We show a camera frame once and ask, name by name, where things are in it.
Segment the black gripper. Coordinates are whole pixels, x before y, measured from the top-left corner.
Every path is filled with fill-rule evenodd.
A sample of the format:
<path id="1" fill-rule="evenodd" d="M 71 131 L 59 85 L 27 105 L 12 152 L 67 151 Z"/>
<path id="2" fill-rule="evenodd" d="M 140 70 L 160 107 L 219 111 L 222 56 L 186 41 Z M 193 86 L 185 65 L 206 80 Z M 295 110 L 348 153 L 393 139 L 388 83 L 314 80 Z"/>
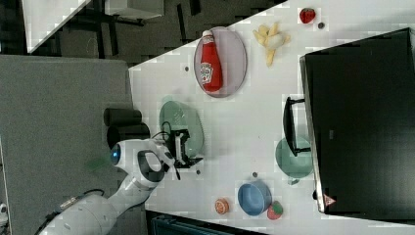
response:
<path id="1" fill-rule="evenodd" d="M 175 166 L 179 168 L 190 168 L 202 160 L 202 158 L 190 158 L 186 155 L 186 142 L 190 138 L 187 129 L 171 130 L 166 145 L 170 154 L 175 159 Z"/>

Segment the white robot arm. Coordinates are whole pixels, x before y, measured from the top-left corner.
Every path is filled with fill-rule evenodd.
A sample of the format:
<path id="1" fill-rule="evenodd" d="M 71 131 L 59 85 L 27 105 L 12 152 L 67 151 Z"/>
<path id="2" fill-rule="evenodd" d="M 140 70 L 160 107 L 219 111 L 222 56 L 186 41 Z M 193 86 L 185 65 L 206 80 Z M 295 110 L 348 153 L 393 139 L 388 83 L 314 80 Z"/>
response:
<path id="1" fill-rule="evenodd" d="M 111 162 L 125 177 L 110 192 L 91 189 L 46 216 L 35 235 L 107 235 L 117 219 L 151 197 L 170 171 L 195 165 L 204 144 L 201 131 L 171 130 L 167 137 L 128 139 L 114 145 Z"/>

